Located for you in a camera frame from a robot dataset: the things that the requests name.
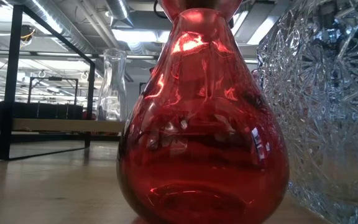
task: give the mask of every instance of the red glass vase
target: red glass vase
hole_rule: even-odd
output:
[[[119,145],[121,190],[151,224],[261,223],[288,159],[227,24],[241,0],[161,3],[174,26]]]

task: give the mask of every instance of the crystal vase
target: crystal vase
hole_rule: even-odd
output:
[[[161,1],[173,30],[119,145],[149,223],[261,223],[288,182],[281,130],[227,24],[241,0]]]
[[[125,121],[128,116],[125,66],[127,54],[118,49],[104,51],[104,79],[99,92],[98,120]]]
[[[358,223],[358,0],[294,2],[258,54],[290,192],[332,223]]]

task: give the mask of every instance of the black metal shelf frame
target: black metal shelf frame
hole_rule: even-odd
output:
[[[95,74],[95,63],[87,57],[83,52],[76,48],[70,41],[68,41],[64,36],[55,31],[50,25],[48,25],[44,20],[42,20],[36,13],[31,11],[27,6],[23,5],[14,5],[13,15],[12,15],[12,27],[11,27],[11,40],[9,45],[9,56],[7,63],[7,75],[6,75],[6,86],[5,86],[5,97],[4,97],[4,108],[2,111],[2,125],[1,125],[1,136],[0,136],[0,159],[1,160],[16,160],[16,159],[26,159],[35,156],[45,156],[49,154],[56,154],[60,152],[69,152],[80,149],[86,149],[90,147],[91,144],[91,134],[85,134],[85,146],[79,149],[67,149],[57,152],[48,152],[42,154],[33,154],[29,156],[20,156],[20,157],[10,157],[11,150],[11,139],[12,139],[12,127],[13,127],[13,106],[15,102],[16,94],[16,81],[17,81],[17,69],[19,64],[20,56],[20,45],[21,45],[21,28],[22,28],[22,19],[23,12],[28,16],[33,18],[38,24],[47,29],[52,35],[66,44],[71,48],[75,53],[77,53],[81,58],[87,61],[90,65],[89,69],[89,86],[88,86],[88,107],[86,119],[91,120],[92,117],[92,105],[93,105],[93,89],[94,89],[94,74]]]

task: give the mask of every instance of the table surface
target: table surface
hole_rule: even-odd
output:
[[[25,143],[12,145],[11,152],[23,155],[82,145],[77,141]],[[146,224],[119,190],[116,154],[115,142],[93,142],[90,150],[0,161],[0,223]],[[327,222],[286,196],[265,223]]]

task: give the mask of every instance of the glass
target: glass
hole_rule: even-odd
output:
[[[290,192],[332,223],[358,223],[358,1],[294,2],[258,55]]]
[[[127,54],[118,49],[104,51],[104,79],[99,92],[98,120],[125,121],[128,116],[125,66]]]
[[[150,223],[261,223],[284,196],[287,150],[227,24],[241,0],[230,2],[227,14],[166,10],[173,30],[117,163],[126,200]]]

